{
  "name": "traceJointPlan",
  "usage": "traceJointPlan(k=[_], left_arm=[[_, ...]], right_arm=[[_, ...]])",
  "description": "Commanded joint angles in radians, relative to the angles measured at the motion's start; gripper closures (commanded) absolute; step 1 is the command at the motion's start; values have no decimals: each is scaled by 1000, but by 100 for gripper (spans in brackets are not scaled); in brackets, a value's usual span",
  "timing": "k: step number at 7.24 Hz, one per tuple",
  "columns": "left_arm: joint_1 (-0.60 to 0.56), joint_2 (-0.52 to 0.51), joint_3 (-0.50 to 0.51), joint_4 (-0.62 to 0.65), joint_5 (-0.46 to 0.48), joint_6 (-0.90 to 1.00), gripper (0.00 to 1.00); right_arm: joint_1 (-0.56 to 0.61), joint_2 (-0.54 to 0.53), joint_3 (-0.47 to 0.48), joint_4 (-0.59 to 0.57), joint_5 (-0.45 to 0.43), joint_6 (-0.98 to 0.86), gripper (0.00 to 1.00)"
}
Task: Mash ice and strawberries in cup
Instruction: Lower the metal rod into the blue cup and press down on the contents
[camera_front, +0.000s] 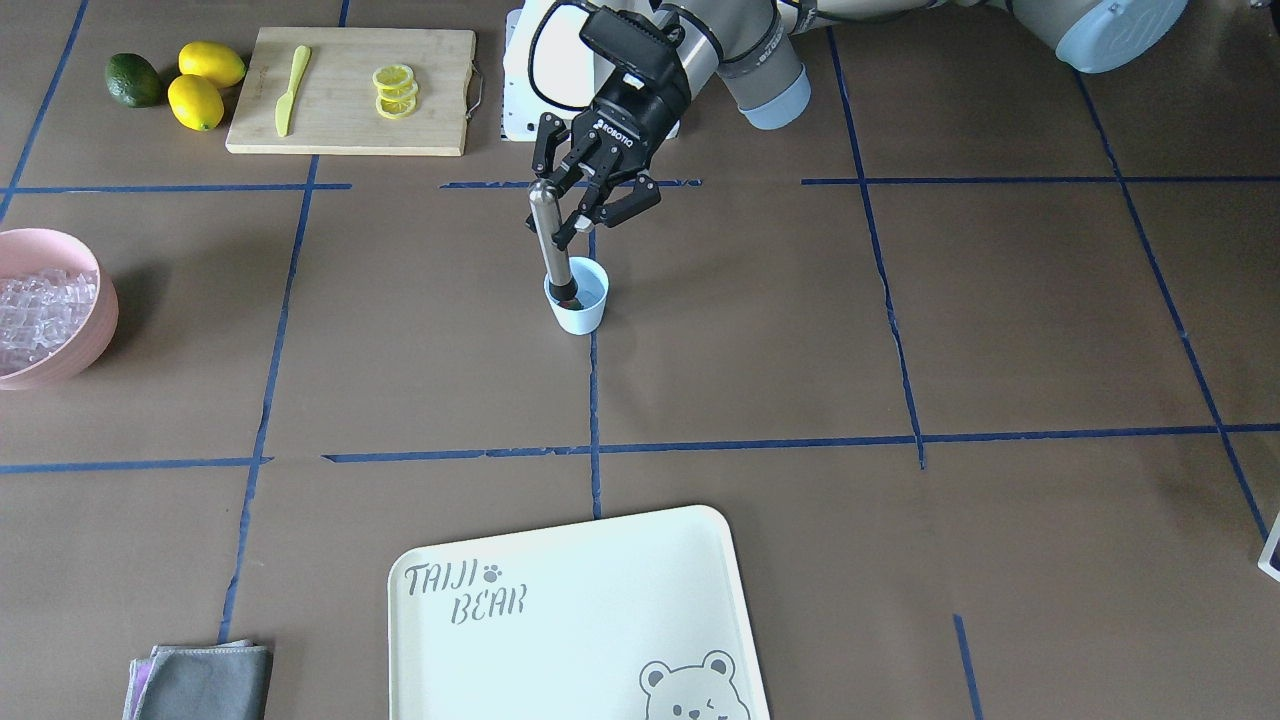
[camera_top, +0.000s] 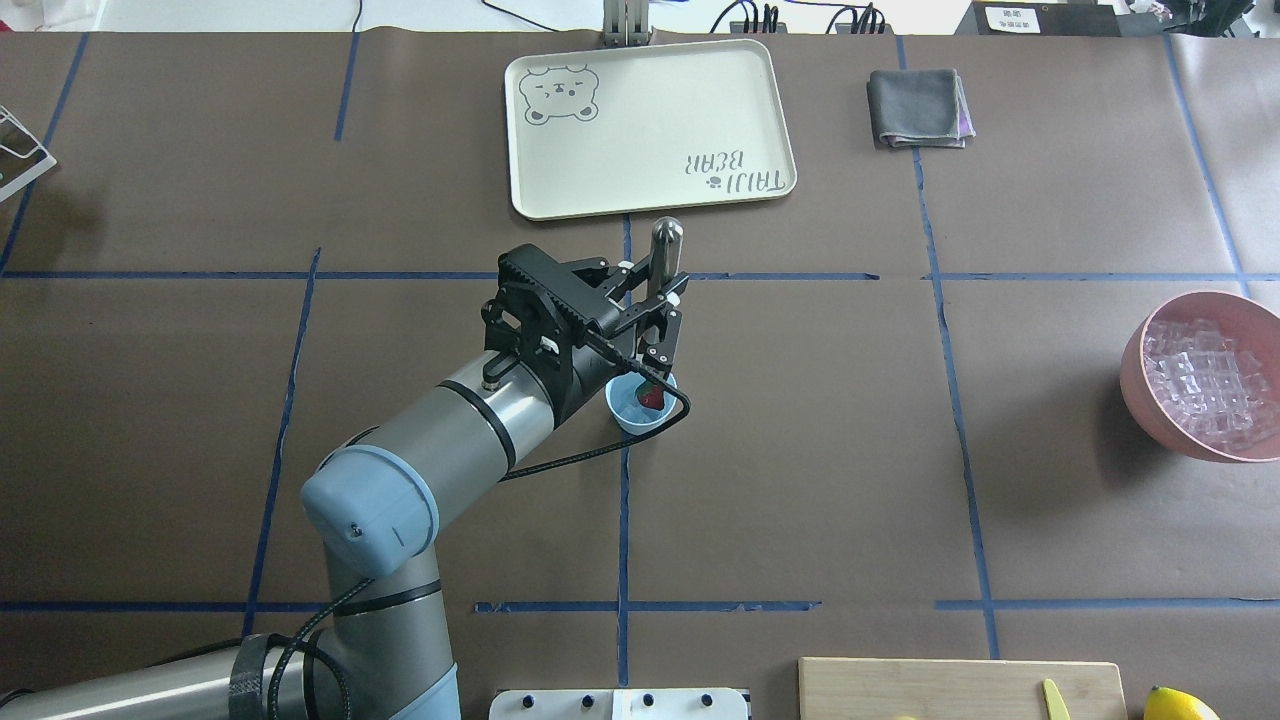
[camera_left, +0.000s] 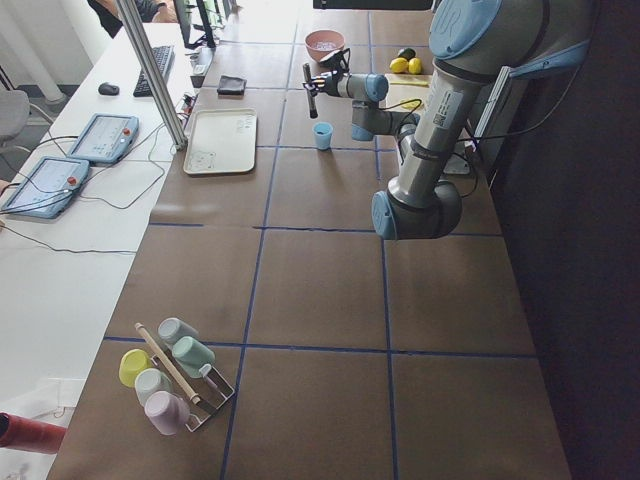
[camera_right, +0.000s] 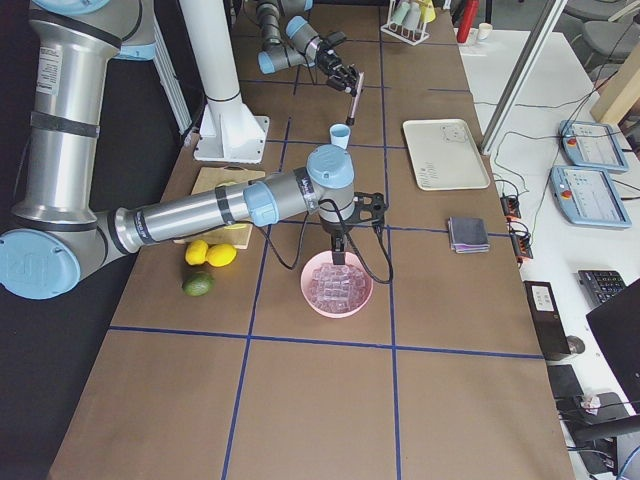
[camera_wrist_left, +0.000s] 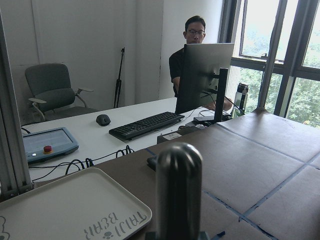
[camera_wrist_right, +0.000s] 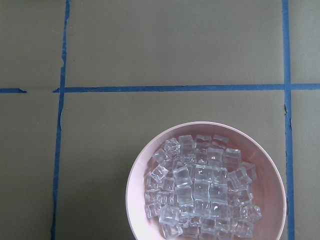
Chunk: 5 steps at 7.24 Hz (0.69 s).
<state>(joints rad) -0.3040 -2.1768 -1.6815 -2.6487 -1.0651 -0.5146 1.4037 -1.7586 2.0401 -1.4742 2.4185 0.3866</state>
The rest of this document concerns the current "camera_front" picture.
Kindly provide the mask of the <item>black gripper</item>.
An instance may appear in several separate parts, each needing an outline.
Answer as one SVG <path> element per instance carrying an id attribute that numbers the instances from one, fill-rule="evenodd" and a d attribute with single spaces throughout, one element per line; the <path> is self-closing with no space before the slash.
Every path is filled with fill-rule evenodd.
<path id="1" fill-rule="evenodd" d="M 653 156 L 689 109 L 692 92 L 685 73 L 637 87 L 614 72 L 570 123 L 572 147 L 559 161 L 570 176 L 553 184 L 553 246 L 566 251 L 572 238 L 594 225 L 617 227 L 660 201 L 660 184 L 648 173 Z M 567 140 L 567 124 L 543 113 L 532 146 L 531 168 L 547 178 L 556 152 Z M 582 196 L 559 219 L 559 200 L 582 186 Z"/>

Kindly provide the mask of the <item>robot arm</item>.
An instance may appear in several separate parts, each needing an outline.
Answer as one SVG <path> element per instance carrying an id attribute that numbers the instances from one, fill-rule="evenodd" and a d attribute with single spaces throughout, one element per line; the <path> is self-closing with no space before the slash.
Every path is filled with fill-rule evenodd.
<path id="1" fill-rule="evenodd" d="M 598 225 L 654 208 L 654 159 L 707 85 L 718 79 L 745 122 L 773 131 L 812 99 L 797 41 L 822 31 L 873 31 L 993 15 L 1019 26 L 1074 70 L 1101 74 L 1134 61 L 1181 19 L 1184 1 L 553 1 L 524 53 L 531 92 L 548 105 L 538 122 L 526 227 L 564 251 Z M 582 101 L 541 88 L 544 33 L 573 17 L 575 42 L 605 67 Z"/>

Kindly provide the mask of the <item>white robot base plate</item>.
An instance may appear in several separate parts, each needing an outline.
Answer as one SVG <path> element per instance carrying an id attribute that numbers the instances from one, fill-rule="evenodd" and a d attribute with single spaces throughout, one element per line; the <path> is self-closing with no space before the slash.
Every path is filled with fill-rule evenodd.
<path id="1" fill-rule="evenodd" d="M 553 6 L 526 1 L 507 15 L 502 131 L 511 141 L 532 142 L 547 111 L 570 126 L 614 70 L 579 38 L 586 14 L 571 4 L 559 6 L 535 35 Z"/>

